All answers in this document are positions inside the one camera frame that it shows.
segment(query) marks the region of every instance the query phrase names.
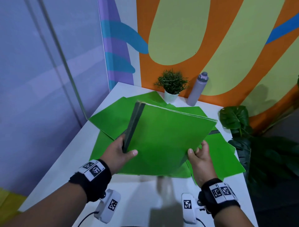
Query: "painted wall mural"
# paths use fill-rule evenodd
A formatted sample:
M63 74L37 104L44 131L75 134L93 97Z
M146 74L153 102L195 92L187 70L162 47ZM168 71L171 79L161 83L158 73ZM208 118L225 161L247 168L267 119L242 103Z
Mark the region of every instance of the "painted wall mural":
M188 97L197 75L207 71L199 100L247 106L256 130L299 98L299 1L122 2L99 0L111 83L163 91L153 84L172 68L189 78L180 94Z

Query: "tabletop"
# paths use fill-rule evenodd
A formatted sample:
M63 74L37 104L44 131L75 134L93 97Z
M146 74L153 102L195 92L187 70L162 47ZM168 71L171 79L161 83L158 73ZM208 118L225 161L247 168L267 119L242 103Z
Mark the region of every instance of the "tabletop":
M119 82L94 114L121 97L131 97L151 91ZM188 107L186 99L183 97L178 97L173 105ZM204 102L197 102L196 106L200 106L209 118L219 119L218 112L222 107ZM226 141L232 138L230 130L224 129L220 121L217 122L216 127ZM96 126L87 121L28 196L19 211L27 210L65 184L70 176L89 160L99 131ZM224 182L233 189L239 199L241 209L253 225L258 226L243 174L227 177ZM183 222L181 195L182 193L191 193L197 198L200 190L191 177L170 178L123 174L113 175L107 188L121 194L121 200L112 220L108 224L104 224L94 217L88 217L81 226L189 226ZM98 204L99 201L89 202L73 226L78 226L87 214L95 211ZM214 226L211 215L205 211L199 211L198 217L206 226Z

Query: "white plant pot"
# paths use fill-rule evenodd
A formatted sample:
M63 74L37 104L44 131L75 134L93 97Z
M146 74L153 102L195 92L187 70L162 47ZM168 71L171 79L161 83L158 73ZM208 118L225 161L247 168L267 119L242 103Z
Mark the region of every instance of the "white plant pot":
M166 103L173 103L178 96L179 96L179 94L173 95L173 94L169 94L167 91L165 91L164 92L164 101Z

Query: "water bottle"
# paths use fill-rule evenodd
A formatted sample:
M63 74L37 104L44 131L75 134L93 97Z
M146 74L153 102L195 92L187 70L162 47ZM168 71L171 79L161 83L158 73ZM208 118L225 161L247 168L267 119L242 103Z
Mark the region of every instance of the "water bottle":
M187 104L189 106L195 106L196 102L198 101L200 95L202 94L202 91L204 90L208 82L208 79L209 77L207 72L202 72L201 74L199 74L187 100Z

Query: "forearm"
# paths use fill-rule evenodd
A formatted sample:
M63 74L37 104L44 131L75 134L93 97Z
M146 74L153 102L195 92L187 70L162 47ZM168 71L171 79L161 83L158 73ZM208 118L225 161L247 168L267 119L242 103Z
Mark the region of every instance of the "forearm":
M87 197L78 184L66 183L55 192L16 216L4 227L68 227L84 209Z
M230 206L221 210L214 218L216 227L252 227L248 217L238 206Z

